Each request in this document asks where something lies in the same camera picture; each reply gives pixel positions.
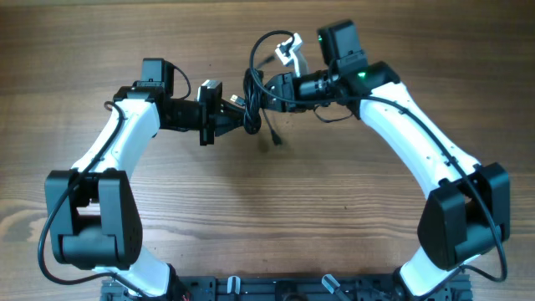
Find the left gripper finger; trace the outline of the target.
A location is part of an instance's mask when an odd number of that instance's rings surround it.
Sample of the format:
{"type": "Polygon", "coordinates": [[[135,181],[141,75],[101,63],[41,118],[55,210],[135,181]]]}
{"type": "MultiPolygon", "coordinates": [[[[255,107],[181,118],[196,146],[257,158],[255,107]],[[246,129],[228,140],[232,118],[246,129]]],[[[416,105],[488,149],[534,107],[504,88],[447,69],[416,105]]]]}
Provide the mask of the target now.
{"type": "Polygon", "coordinates": [[[221,115],[244,115],[245,109],[241,106],[235,105],[234,102],[221,99],[220,103],[221,115]]]}
{"type": "Polygon", "coordinates": [[[243,114],[222,114],[215,117],[215,137],[243,127],[243,114]]]}

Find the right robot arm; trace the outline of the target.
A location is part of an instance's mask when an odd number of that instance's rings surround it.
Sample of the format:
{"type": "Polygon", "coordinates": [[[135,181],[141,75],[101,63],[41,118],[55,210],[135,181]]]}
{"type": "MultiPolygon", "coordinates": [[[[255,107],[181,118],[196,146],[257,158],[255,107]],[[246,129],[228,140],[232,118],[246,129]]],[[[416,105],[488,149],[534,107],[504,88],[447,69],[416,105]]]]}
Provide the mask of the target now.
{"type": "Polygon", "coordinates": [[[503,244],[510,236],[511,184],[505,169],[484,166],[453,143],[418,107],[385,62],[370,64],[356,25],[341,20],[318,29],[325,69],[310,72],[302,39],[285,32],[275,50],[288,72],[262,80],[250,67],[260,106],[284,113],[346,107],[380,135],[420,185],[425,205],[419,248],[390,275],[358,276],[346,291],[332,276],[323,286],[341,300],[469,300],[473,261],[496,251],[498,282],[507,279],[503,244]]]}

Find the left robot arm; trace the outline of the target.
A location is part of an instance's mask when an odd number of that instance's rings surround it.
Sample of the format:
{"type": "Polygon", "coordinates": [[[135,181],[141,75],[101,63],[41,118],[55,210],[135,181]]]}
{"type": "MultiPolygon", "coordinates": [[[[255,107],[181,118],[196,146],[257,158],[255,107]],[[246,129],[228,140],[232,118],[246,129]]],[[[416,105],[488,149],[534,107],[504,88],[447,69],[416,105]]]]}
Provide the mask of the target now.
{"type": "Polygon", "coordinates": [[[60,285],[109,277],[133,300],[190,300],[176,270],[143,245],[132,173],[159,130],[196,130],[201,145],[243,125],[245,110],[222,98],[222,82],[205,81],[194,100],[174,98],[179,68],[146,58],[140,79],[104,107],[110,118],[95,143],[68,170],[44,183],[48,217],[38,240],[38,266],[60,285]]]}

